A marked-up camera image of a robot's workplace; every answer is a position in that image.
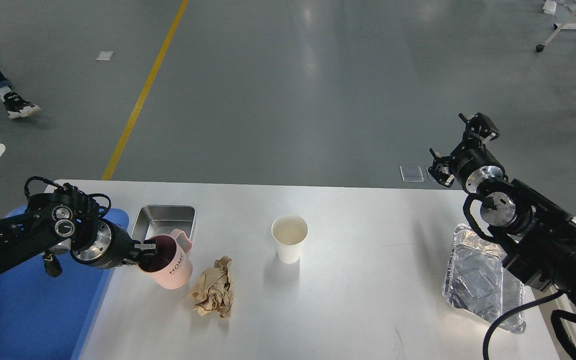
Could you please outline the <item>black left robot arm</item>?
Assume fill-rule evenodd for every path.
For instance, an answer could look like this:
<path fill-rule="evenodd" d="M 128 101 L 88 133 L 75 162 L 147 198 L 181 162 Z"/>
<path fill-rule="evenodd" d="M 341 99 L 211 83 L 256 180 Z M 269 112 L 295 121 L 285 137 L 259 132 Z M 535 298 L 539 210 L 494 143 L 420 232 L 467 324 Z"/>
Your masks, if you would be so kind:
<path fill-rule="evenodd" d="M 0 219 L 0 275 L 38 255 L 45 272 L 55 278 L 63 271 L 58 253 L 70 253 L 76 263 L 101 270 L 146 264 L 159 253 L 156 241 L 132 239 L 107 219 L 112 206 L 98 203 L 107 194 L 85 193 L 38 176 L 28 178 L 23 191 L 25 211 Z"/>

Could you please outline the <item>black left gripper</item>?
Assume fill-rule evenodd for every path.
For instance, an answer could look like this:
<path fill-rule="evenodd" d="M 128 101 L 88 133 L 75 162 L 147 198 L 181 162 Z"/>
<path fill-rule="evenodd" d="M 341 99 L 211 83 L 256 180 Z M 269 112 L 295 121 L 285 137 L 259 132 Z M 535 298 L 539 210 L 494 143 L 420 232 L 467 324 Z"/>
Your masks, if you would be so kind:
<path fill-rule="evenodd" d="M 107 270 L 124 265 L 148 265 L 158 248 L 156 239 L 138 243 L 124 228 L 105 219 L 98 222 L 93 234 L 96 237 L 88 248 L 70 251 L 75 262 L 91 268 Z"/>

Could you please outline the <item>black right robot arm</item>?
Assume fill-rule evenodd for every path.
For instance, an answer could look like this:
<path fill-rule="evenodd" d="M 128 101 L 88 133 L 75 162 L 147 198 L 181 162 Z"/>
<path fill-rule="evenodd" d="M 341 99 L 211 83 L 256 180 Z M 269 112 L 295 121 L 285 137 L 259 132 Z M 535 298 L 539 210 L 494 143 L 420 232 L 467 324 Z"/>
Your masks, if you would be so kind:
<path fill-rule="evenodd" d="M 556 292 L 520 305 L 496 319 L 486 331 L 482 357 L 489 359 L 489 345 L 496 328 L 505 319 L 535 306 L 567 298 L 576 307 L 576 222 L 562 207 L 521 180 L 510 179 L 487 144 L 500 136 L 489 116 L 459 113 L 465 125 L 462 140 L 446 156 L 434 150 L 428 173 L 446 188 L 458 183 L 466 193 L 462 213 L 471 229 L 505 251 L 503 268 L 524 285 L 540 292 Z M 550 322 L 557 341 L 576 360 L 576 346 L 563 321 L 576 324 L 576 313 L 555 309 Z"/>

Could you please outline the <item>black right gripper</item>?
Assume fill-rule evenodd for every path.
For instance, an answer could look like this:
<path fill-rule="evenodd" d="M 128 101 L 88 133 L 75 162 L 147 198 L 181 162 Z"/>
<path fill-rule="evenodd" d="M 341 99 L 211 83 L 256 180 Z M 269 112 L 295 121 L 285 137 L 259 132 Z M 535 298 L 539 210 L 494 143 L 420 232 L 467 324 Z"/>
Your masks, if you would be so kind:
<path fill-rule="evenodd" d="M 505 168 L 486 146 L 498 139 L 501 132 L 492 119 L 482 112 L 471 117 L 460 112 L 458 117 L 465 124 L 461 143 L 446 156 L 430 148 L 433 158 L 431 166 L 442 172 L 441 180 L 437 182 L 439 185 L 451 188 L 457 180 L 466 193 L 476 194 L 485 180 L 506 178 Z"/>

